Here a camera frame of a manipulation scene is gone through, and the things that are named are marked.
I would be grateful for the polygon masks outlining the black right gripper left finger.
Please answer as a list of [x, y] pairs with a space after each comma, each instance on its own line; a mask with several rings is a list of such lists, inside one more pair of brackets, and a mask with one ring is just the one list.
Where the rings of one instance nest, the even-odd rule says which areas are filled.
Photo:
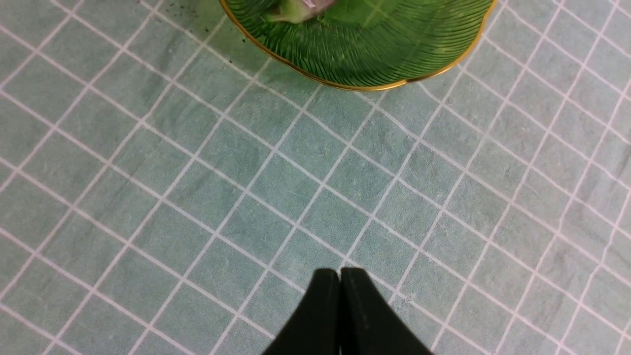
[[318, 268], [297, 308], [264, 355], [338, 355], [340, 279], [336, 271]]

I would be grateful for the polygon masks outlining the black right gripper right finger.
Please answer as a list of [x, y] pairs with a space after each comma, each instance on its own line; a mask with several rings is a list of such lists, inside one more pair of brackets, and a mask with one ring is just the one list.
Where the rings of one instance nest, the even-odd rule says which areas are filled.
[[383, 299], [362, 268], [341, 270], [340, 351], [343, 355], [430, 355]]

